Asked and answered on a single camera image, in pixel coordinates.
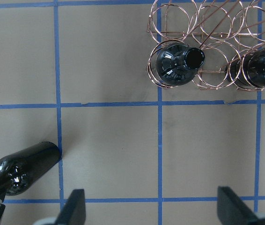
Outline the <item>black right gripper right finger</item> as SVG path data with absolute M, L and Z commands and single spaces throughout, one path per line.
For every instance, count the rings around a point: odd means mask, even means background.
M 258 217 L 227 186 L 217 188 L 217 217 L 222 225 L 257 225 Z

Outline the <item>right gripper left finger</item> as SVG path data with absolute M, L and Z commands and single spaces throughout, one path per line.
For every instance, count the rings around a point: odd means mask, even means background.
M 71 192 L 62 211 L 55 220 L 56 225 L 84 225 L 86 222 L 86 203 L 84 189 Z

